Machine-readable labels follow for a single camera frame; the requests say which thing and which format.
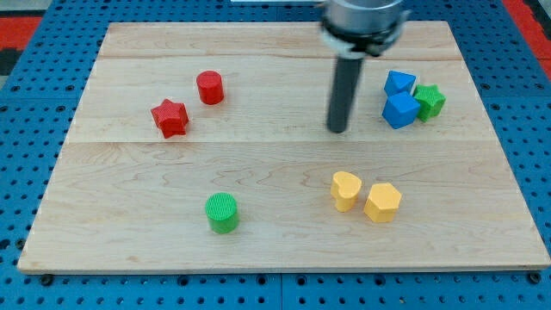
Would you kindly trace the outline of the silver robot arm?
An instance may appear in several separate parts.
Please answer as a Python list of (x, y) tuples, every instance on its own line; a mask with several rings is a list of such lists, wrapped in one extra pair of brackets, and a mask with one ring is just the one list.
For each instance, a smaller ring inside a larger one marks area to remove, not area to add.
[(326, 115), (329, 131), (347, 130), (364, 59), (379, 57), (395, 44), (410, 14), (403, 0), (325, 2), (320, 33), (337, 56)]

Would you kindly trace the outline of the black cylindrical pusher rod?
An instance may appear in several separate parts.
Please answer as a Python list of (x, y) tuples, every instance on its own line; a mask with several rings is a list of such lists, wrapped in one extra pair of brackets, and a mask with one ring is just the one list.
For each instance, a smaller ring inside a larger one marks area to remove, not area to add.
[(326, 127), (330, 132), (343, 133), (348, 128), (362, 64), (363, 59), (337, 58), (326, 116)]

